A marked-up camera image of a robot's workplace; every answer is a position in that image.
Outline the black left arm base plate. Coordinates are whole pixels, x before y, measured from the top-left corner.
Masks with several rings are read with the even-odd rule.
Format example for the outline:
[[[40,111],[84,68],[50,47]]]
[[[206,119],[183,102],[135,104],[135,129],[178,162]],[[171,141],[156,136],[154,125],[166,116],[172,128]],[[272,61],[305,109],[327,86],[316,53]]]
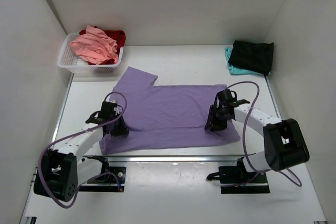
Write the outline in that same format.
[[[110,163],[109,172],[113,173],[118,180],[116,180],[116,178],[112,175],[106,175],[97,179],[91,179],[82,186],[80,186],[79,191],[99,193],[123,193],[125,191],[125,179],[127,175],[126,163]]]

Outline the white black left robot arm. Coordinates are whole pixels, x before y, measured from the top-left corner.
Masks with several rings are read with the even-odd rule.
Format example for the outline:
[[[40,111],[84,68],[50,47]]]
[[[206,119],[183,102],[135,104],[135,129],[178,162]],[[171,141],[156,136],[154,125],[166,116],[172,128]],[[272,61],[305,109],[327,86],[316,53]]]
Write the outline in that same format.
[[[34,193],[51,198],[64,209],[75,203],[80,187],[90,180],[114,180],[117,191],[123,191],[119,176],[109,168],[108,159],[87,154],[104,136],[127,131],[122,114],[107,118],[92,116],[88,122],[95,126],[47,145],[38,160]]]

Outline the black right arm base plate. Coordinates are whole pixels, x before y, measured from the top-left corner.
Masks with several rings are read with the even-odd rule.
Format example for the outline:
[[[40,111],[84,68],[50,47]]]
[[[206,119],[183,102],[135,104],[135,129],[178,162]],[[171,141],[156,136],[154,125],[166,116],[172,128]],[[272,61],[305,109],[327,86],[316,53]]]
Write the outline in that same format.
[[[249,173],[238,164],[236,166],[220,166],[217,172],[208,174],[206,180],[219,181],[222,195],[270,193],[265,174]]]

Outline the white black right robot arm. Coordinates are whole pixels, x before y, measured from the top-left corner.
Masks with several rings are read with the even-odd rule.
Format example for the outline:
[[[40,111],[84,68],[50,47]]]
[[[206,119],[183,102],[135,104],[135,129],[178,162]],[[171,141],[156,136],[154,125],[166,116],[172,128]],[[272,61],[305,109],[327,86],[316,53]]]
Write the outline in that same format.
[[[247,100],[231,103],[217,101],[209,108],[205,129],[212,132],[224,131],[230,120],[243,124],[244,155],[237,160],[235,166],[209,174],[208,180],[220,179],[226,184],[240,186],[252,182],[258,175],[268,171],[282,173],[310,159],[301,128],[294,119],[284,120],[271,116],[250,106]],[[247,154],[247,128],[262,136],[263,151]]]

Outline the purple t shirt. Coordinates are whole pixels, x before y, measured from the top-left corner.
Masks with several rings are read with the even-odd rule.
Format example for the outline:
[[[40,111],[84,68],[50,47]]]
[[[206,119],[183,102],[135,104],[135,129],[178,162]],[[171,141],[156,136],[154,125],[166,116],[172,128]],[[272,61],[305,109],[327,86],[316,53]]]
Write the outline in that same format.
[[[220,146],[240,140],[232,122],[227,129],[204,129],[215,95],[226,88],[217,85],[155,86],[156,75],[128,67],[113,88],[112,99],[122,93],[128,102],[123,119],[124,136],[106,135],[102,154],[127,151]]]

